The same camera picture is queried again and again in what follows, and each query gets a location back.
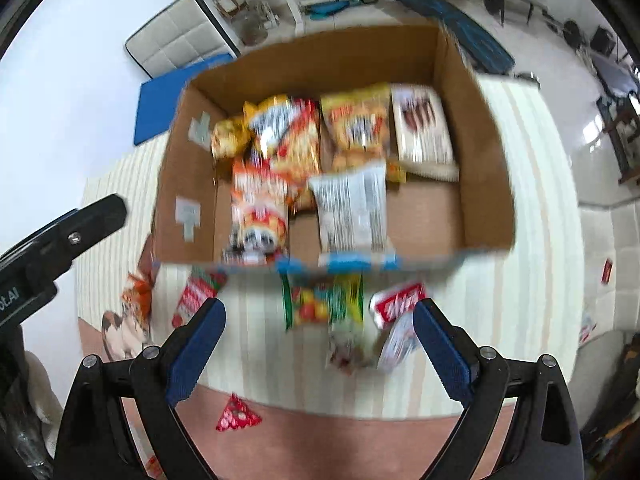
white quilted cushion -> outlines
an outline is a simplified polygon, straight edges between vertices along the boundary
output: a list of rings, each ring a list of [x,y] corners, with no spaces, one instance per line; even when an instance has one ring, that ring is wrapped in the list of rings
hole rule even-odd
[[[233,53],[196,0],[176,0],[134,33],[125,46],[151,77],[215,54]]]

screw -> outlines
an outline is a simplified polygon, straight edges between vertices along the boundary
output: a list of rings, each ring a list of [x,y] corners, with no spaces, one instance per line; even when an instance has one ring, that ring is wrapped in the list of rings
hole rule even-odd
[[[80,233],[75,232],[69,235],[68,240],[71,245],[78,245],[82,241],[82,237],[80,236]]]
[[[491,348],[490,346],[483,346],[480,349],[480,355],[485,359],[489,359],[490,361],[491,359],[496,358],[496,356],[498,355],[498,352],[496,352],[495,349]]]
[[[98,358],[95,355],[88,355],[84,359],[82,359],[82,366],[85,368],[91,368],[98,362]]]
[[[145,359],[155,359],[160,353],[159,346],[148,346],[142,351],[142,357]]]
[[[558,364],[558,362],[556,361],[556,358],[549,354],[544,354],[542,356],[542,363],[545,366],[548,366],[549,368],[553,368]]]

striped tablecloth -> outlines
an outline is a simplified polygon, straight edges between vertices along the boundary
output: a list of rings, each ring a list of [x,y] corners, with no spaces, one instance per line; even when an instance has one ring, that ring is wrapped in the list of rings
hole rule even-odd
[[[509,254],[469,256],[451,274],[425,274],[450,322],[505,357],[535,360],[548,352],[568,381],[582,317],[584,251],[574,181],[558,130],[533,85],[481,76],[500,133],[515,199],[516,243]],[[127,199],[126,227],[77,261],[79,316],[100,330],[117,310],[128,270],[150,229],[156,176],[166,134],[138,147],[107,176],[87,183],[83,203],[117,192]],[[160,344],[189,269],[162,266],[154,289],[152,336]],[[402,273],[367,276],[365,301]],[[346,377],[325,369],[326,329],[284,330],[280,280],[230,277],[220,293],[227,326],[200,383],[250,400],[310,413],[358,418],[416,418],[459,413],[424,352],[415,351],[388,376]],[[366,334],[374,326],[366,316]]]

white packet on floor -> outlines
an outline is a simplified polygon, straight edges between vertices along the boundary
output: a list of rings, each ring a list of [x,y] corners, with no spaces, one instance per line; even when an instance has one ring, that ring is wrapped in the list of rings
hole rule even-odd
[[[357,171],[309,178],[318,204],[323,252],[385,251],[385,175],[381,160]]]

red snack package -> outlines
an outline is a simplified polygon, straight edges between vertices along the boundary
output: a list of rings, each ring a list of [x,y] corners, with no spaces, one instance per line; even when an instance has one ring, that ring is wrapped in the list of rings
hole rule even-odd
[[[215,298],[225,283],[226,274],[206,272],[198,267],[193,267],[178,302],[178,307],[175,309],[171,325],[178,328],[190,322],[205,300]]]
[[[380,330],[389,328],[405,312],[415,308],[415,304],[427,298],[427,289],[422,282],[407,282],[382,290],[373,295],[369,311]]]
[[[257,426],[262,422],[260,415],[250,410],[240,397],[231,394],[216,429],[218,431],[241,430],[247,426]]]

